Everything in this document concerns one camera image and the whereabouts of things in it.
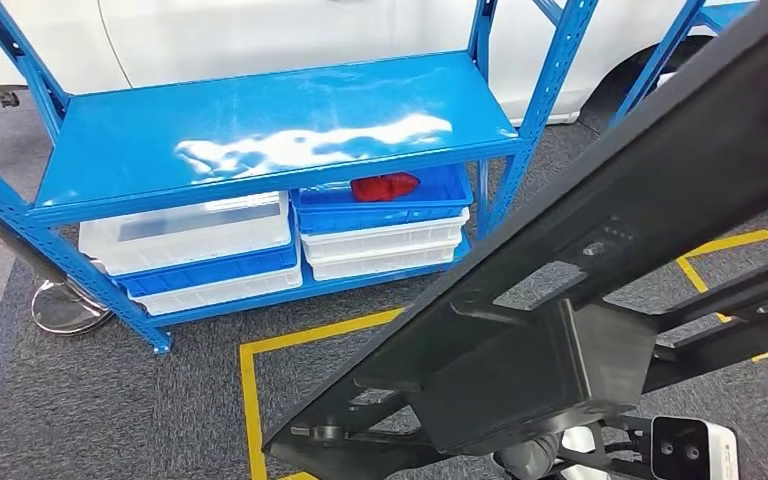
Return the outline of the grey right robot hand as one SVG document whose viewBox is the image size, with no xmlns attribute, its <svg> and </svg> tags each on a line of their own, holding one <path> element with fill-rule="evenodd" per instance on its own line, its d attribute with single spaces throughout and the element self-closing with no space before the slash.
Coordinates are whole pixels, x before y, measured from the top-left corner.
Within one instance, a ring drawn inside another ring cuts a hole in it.
<svg viewBox="0 0 768 480">
<path fill-rule="evenodd" d="M 494 452 L 492 460 L 508 479 L 541 479 L 552 470 L 560 446 L 561 435 L 549 434 Z"/>
</svg>

